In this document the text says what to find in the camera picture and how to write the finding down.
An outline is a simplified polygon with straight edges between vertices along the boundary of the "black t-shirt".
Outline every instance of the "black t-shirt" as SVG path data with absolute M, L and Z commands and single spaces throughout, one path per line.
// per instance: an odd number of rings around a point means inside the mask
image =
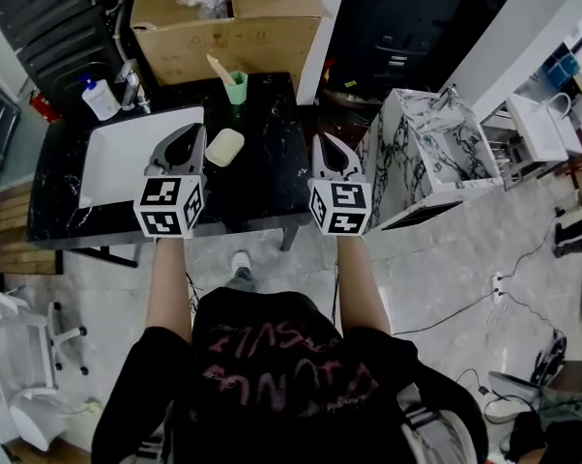
M 96 430 L 92 462 L 117 463 L 166 417 L 174 462 L 357 455 L 415 462 L 396 395 L 465 423 L 479 463 L 486 430 L 474 398 L 418 361 L 413 343 L 372 329 L 344 339 L 305 296 L 219 288 L 201 300 L 192 346 L 150 328 L 132 347 Z

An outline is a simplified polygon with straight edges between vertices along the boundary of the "soap bottle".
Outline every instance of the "soap bottle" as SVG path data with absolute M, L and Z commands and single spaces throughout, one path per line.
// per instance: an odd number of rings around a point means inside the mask
M 87 73 L 81 80 L 87 84 L 87 89 L 82 92 L 82 98 L 100 120 L 110 119 L 121 109 L 105 79 L 95 81 Z

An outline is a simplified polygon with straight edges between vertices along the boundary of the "black marble countertop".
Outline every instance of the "black marble countertop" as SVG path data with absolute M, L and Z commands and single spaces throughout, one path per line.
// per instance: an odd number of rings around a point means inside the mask
M 246 139 L 227 167 L 205 159 L 207 203 L 194 236 L 309 223 L 311 170 L 289 74 L 251 75 L 247 101 L 239 106 L 229 103 L 219 79 L 159 88 L 151 101 L 152 113 L 192 105 L 205 108 L 208 144 L 224 128 Z M 141 115 L 140 110 L 120 112 L 100 126 Z M 28 240 L 38 247 L 74 249 L 150 241 L 140 231 L 131 201 L 78 208 L 89 137 L 95 127 L 99 126 L 61 121 L 48 129 L 27 226 Z

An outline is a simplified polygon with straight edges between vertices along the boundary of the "marble sink cabinet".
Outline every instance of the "marble sink cabinet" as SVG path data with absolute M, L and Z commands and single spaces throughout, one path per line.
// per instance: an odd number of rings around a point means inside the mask
M 464 101 L 432 109 L 436 93 L 394 89 L 358 145 L 372 183 L 366 232 L 417 225 L 503 181 Z

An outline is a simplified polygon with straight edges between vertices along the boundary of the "white power socket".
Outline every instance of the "white power socket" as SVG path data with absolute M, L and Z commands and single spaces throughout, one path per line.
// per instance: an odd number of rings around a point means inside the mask
M 491 287 L 493 288 L 493 302 L 498 305 L 502 301 L 502 274 L 499 272 L 491 277 Z

